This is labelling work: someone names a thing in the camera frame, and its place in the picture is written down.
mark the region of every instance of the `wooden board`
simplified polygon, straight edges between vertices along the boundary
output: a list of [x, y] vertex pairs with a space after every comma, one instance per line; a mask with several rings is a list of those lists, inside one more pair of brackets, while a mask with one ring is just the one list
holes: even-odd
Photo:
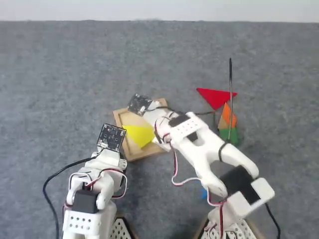
[[[197, 232], [196, 232], [196, 234], [195, 234], [193, 239], [199, 239], [200, 238], [199, 236], [200, 236], [203, 228], [205, 227], [207, 220], [208, 220], [208, 218], [204, 218], [204, 220], [201, 222], [201, 224], [200, 224], [200, 226], [199, 226], [199, 228], [198, 228], [198, 230], [197, 230]], [[256, 225], [251, 220], [249, 220], [249, 219], [248, 220], [245, 219], [245, 220], [246, 220], [247, 224], [249, 225], [250, 230], [254, 233], [254, 235], [255, 235], [255, 237], [257, 239], [265, 239], [265, 237], [261, 234], [261, 232], [258, 230]]]
[[[162, 106], [167, 106], [167, 102], [164, 98], [155, 99], [155, 101], [159, 101]], [[113, 114], [116, 126], [118, 127], [122, 127], [123, 125], [142, 126], [147, 123], [142, 117], [129, 112], [127, 108], [113, 111]], [[165, 152], [165, 150], [154, 143], [149, 143], [143, 148], [140, 148], [128, 135], [126, 135], [123, 140], [123, 149], [126, 159], [129, 162]]]

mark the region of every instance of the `yellow triangle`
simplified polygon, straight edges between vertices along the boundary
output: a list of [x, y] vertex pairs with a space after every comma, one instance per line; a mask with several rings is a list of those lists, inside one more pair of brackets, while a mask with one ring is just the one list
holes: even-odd
[[143, 148], [145, 145], [150, 143], [155, 137], [154, 130], [152, 127], [140, 127], [134, 125], [123, 125], [126, 129], [128, 136], [140, 147]]

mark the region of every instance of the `black strap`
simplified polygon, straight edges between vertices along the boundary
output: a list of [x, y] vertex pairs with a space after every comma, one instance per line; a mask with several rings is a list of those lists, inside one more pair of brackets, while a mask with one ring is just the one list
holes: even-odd
[[219, 157], [219, 161], [223, 161], [222, 159], [221, 159], [221, 151], [223, 150], [223, 148], [226, 146], [228, 144], [228, 142], [224, 142], [223, 143], [223, 145], [219, 148], [219, 150], [218, 150], [218, 157]]

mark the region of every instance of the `black cable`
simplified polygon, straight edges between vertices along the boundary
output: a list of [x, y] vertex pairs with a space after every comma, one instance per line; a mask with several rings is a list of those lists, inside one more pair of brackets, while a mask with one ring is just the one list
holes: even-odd
[[85, 158], [85, 159], [82, 159], [82, 160], [79, 160], [79, 161], [76, 161], [76, 162], [74, 162], [74, 163], [71, 163], [71, 164], [66, 165], [64, 168], [61, 168], [59, 171], [57, 171], [56, 173], [54, 173], [54, 174], [52, 174], [50, 177], [48, 177], [48, 178], [46, 179], [46, 181], [44, 182], [43, 188], [42, 188], [42, 192], [43, 192], [43, 195], [44, 195], [44, 197], [45, 197], [45, 199], [46, 199], [46, 201], [47, 201], [47, 203], [48, 203], [48, 205], [49, 205], [49, 207], [50, 207], [50, 209], [51, 209], [51, 211], [52, 211], [52, 213], [53, 213], [54, 222], [55, 222], [55, 238], [56, 238], [56, 239], [59, 239], [59, 233], [60, 233], [60, 230], [59, 230], [59, 220], [58, 220], [58, 215], [57, 215], [57, 213], [56, 213], [56, 210], [55, 210], [55, 208], [54, 208], [54, 206], [53, 206], [53, 204], [52, 204], [52, 202], [51, 202], [51, 200], [50, 200], [50, 198], [49, 198], [49, 196], [48, 196], [48, 194], [47, 194], [47, 192], [46, 192], [46, 186], [48, 185], [48, 183], [49, 183], [53, 178], [55, 178], [56, 176], [58, 176], [58, 175], [59, 175], [60, 173], [62, 173], [63, 171], [65, 171], [65, 170], [67, 170], [68, 168], [71, 168], [71, 167], [73, 167], [73, 166], [76, 166], [76, 165], [78, 165], [78, 164], [85, 163], [85, 162], [88, 162], [88, 161], [90, 161], [90, 160], [92, 160], [92, 159], [97, 158], [97, 156], [99, 156], [102, 151], [103, 151], [103, 149], [102, 149], [96, 156], [94, 156], [94, 157]]
[[[180, 114], [180, 115], [184, 115], [184, 114], [185, 114], [185, 112], [183, 112], [183, 111], [176, 111], [176, 110], [174, 110], [174, 109], [172, 109], [171, 107], [168, 107], [168, 106], [157, 106], [157, 107], [154, 108], [154, 109], [146, 110], [146, 112], [154, 111], [154, 110], [157, 110], [157, 109], [168, 109], [169, 111], [178, 113], [178, 114]], [[215, 111], [194, 112], [194, 114], [197, 115], [197, 116], [204, 116], [204, 115], [209, 115], [209, 114], [214, 114], [214, 113], [215, 113]]]
[[268, 212], [269, 216], [271, 217], [271, 219], [273, 220], [274, 224], [275, 224], [276, 227], [277, 227], [277, 239], [280, 239], [280, 234], [281, 234], [280, 226], [279, 226], [278, 222], [276, 221], [276, 219], [275, 219], [273, 213], [271, 212], [268, 203], [265, 203], [265, 205], [266, 205], [266, 209], [267, 209], [267, 212]]

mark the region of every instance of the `circuit board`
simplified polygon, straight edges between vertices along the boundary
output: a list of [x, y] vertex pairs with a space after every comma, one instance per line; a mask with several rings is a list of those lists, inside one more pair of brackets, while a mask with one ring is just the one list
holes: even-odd
[[126, 130], [108, 123], [103, 124], [97, 146], [119, 152]]
[[135, 113], [139, 116], [143, 116], [145, 110], [150, 106], [152, 103], [152, 99], [146, 96], [140, 96], [139, 94], [133, 95], [129, 104], [128, 104], [128, 111]]

